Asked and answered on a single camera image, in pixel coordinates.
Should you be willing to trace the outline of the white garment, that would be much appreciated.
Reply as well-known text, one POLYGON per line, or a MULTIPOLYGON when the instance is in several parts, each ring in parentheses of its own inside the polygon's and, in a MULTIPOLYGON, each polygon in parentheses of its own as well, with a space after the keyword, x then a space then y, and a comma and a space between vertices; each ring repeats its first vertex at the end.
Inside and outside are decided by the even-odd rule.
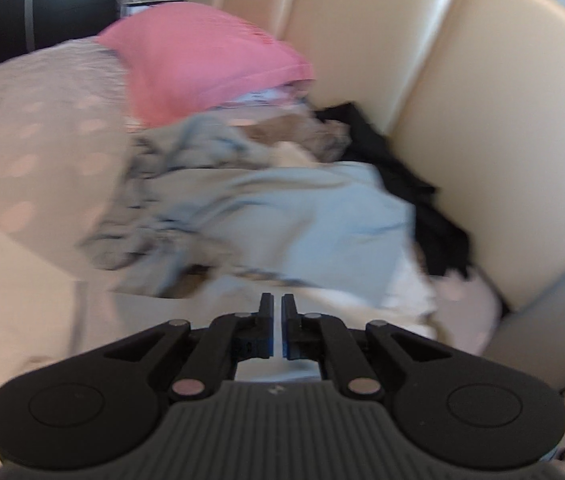
POLYGON ((0 386, 9 379, 183 318, 202 327, 218 315, 253 311, 272 283, 225 276, 185 299, 118 292, 119 275, 66 272, 0 232, 0 386))

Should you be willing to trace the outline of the pile of unfolded clothes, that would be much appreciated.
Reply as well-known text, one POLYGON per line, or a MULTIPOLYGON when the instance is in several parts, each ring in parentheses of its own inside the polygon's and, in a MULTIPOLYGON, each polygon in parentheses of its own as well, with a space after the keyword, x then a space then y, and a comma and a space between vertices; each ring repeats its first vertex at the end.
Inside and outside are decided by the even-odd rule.
POLYGON ((208 295, 287 286, 346 316, 378 311, 434 337, 412 204, 386 192, 372 166, 319 162, 289 141, 311 117, 279 115, 275 124, 268 143, 216 113, 137 133, 111 203, 84 239, 86 257, 123 270, 128 295, 164 296, 202 266, 208 295))

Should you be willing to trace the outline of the black garment by headboard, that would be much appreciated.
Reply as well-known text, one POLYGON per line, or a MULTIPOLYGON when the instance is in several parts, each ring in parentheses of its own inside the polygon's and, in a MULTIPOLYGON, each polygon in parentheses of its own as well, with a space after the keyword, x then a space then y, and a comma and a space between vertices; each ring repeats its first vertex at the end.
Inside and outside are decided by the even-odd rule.
POLYGON ((389 140, 378 133, 355 103, 317 110, 315 116, 321 122, 342 122, 348 126, 351 143, 340 157, 342 162, 374 166, 386 191, 415 208, 415 242, 424 255, 427 273, 443 276, 456 271, 468 278, 470 236, 437 209, 437 187, 420 179, 395 155, 389 140))

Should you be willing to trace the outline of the polka dot bed sheet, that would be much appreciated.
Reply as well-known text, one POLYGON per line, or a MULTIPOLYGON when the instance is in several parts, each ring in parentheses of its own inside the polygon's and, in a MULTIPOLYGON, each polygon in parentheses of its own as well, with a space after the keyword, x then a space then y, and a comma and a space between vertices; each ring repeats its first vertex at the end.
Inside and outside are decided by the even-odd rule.
POLYGON ((0 64, 0 232, 77 276, 130 140, 123 100, 121 64, 90 39, 0 64))

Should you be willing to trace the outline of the beige padded headboard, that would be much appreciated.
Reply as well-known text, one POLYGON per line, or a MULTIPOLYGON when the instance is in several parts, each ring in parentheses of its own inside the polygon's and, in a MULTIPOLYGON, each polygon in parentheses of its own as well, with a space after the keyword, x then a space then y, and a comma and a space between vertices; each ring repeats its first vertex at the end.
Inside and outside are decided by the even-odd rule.
POLYGON ((194 0, 314 65, 439 189, 512 307, 565 272, 565 9, 555 0, 194 0))

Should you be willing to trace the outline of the pink pillow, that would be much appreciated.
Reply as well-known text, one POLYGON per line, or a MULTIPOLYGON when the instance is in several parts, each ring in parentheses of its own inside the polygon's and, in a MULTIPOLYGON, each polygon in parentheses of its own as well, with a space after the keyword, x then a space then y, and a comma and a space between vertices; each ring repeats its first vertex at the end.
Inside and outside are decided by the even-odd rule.
POLYGON ((291 46, 202 3, 150 6, 104 29, 97 42, 126 67, 128 110, 146 127, 314 79, 311 62, 291 46))

